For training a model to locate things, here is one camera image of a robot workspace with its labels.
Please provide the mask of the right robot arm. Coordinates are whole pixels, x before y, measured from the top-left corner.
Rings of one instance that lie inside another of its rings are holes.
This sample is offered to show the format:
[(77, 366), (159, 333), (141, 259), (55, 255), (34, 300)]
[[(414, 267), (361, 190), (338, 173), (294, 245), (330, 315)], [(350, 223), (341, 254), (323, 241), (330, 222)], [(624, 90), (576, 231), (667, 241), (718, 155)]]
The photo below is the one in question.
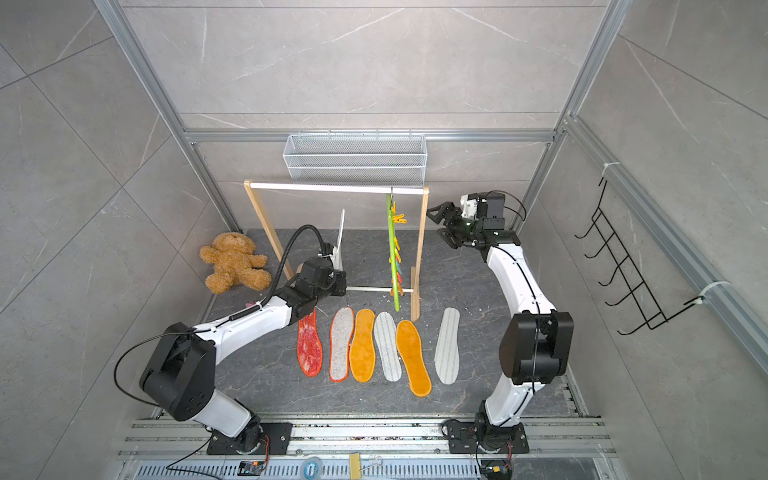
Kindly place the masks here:
[(505, 226), (505, 201), (500, 190), (471, 193), (458, 205), (444, 202), (426, 213), (451, 248), (472, 247), (481, 253), (511, 312), (499, 345), (501, 377), (475, 416), (480, 437), (499, 435), (520, 424), (535, 394), (566, 372), (574, 333), (571, 315), (546, 298), (518, 235)]

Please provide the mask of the orange fuzzy insole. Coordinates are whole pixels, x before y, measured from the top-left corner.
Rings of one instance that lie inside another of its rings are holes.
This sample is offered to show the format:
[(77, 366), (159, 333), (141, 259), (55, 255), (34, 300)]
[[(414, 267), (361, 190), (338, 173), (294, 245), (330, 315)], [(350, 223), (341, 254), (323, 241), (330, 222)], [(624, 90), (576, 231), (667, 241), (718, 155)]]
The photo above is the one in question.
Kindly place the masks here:
[(411, 392), (420, 398), (431, 393), (432, 383), (422, 355), (422, 342), (415, 324), (402, 320), (396, 328), (396, 346), (405, 365)]

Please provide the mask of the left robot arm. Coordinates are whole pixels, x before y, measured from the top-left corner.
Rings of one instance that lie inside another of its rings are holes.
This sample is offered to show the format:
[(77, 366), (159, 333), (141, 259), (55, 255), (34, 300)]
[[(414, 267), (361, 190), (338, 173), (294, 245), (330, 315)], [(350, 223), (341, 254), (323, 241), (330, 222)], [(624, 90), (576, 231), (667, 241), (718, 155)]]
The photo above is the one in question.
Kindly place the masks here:
[(195, 326), (178, 322), (149, 339), (158, 344), (139, 380), (149, 396), (146, 404), (177, 421), (207, 427), (218, 438), (228, 439), (240, 454), (251, 453), (264, 442), (260, 417), (216, 388), (216, 367), (244, 346), (309, 316), (319, 301), (346, 294), (346, 273), (334, 257), (336, 247), (317, 227), (299, 227), (285, 250), (305, 231), (315, 235), (319, 252), (283, 286), (273, 280), (265, 297), (250, 308)]

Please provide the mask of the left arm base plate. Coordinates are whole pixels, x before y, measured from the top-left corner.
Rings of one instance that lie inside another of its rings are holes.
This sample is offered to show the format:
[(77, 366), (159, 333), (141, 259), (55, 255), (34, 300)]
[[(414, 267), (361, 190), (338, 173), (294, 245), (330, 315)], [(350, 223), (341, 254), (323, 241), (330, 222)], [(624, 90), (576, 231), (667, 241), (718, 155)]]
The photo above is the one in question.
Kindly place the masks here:
[(208, 455), (285, 455), (291, 440), (293, 424), (267, 422), (247, 426), (235, 438), (214, 430), (207, 446)]

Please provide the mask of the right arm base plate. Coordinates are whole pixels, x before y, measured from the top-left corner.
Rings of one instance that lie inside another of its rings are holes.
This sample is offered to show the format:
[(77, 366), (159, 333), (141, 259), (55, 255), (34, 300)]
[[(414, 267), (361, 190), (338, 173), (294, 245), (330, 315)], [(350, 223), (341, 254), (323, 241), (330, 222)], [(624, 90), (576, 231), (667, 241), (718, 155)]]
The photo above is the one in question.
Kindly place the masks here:
[(479, 420), (463, 422), (447, 419), (440, 424), (440, 432), (448, 442), (451, 454), (528, 454), (530, 447), (522, 424), (493, 426)]

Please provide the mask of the white striped insole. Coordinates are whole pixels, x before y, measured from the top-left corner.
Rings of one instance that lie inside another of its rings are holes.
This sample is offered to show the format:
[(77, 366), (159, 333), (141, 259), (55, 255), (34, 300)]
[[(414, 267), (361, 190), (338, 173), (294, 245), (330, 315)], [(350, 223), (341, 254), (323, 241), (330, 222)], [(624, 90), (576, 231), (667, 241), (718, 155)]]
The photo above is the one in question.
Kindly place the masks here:
[(444, 310), (436, 343), (434, 364), (439, 380), (445, 385), (453, 384), (460, 368), (458, 329), (460, 312), (453, 307)]
[(396, 347), (396, 326), (391, 314), (381, 312), (376, 316), (373, 336), (385, 379), (390, 382), (399, 381), (402, 368)]

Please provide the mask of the green clip hanger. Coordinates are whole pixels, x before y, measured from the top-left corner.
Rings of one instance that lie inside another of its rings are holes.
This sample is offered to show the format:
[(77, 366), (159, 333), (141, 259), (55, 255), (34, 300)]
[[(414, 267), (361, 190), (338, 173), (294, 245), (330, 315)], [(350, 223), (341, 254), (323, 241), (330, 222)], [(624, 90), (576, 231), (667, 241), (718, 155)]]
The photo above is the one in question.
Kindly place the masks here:
[(404, 291), (402, 289), (402, 259), (400, 254), (399, 240), (396, 235), (396, 226), (398, 224), (406, 224), (407, 219), (404, 214), (397, 211), (397, 206), (392, 191), (387, 194), (386, 200), (389, 264), (391, 269), (392, 283), (390, 293), (394, 299), (394, 308), (397, 312), (399, 312), (401, 310), (401, 297), (404, 295)]

